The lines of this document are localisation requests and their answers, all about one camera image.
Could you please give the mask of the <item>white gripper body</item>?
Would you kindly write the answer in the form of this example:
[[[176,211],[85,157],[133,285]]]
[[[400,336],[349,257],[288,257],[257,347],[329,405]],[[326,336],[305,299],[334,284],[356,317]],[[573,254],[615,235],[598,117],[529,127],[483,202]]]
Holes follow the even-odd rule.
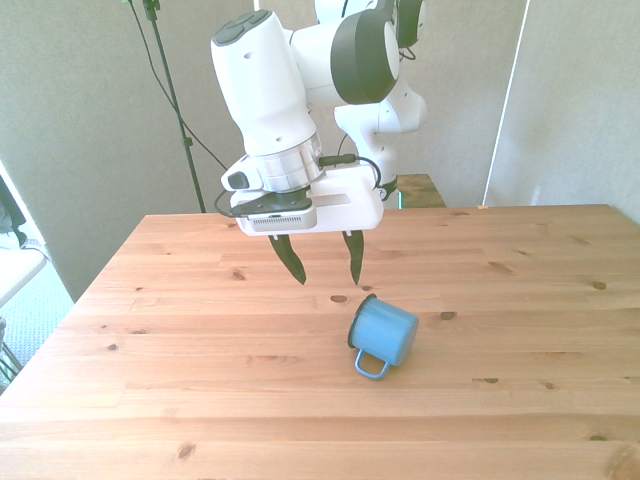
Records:
[[[236,220],[248,235],[373,229],[383,211],[374,170],[367,165],[329,169],[309,187],[286,194],[236,193]]]

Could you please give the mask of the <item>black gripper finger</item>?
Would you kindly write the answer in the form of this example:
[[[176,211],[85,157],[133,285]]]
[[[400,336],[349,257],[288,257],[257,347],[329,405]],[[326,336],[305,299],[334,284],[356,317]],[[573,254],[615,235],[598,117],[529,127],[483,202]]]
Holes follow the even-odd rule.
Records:
[[[361,230],[343,231],[342,235],[350,255],[350,274],[353,282],[358,284],[364,256],[364,235]]]
[[[291,245],[290,237],[285,234],[270,235],[269,240],[282,264],[300,284],[304,285],[306,283],[306,272],[299,256]]]

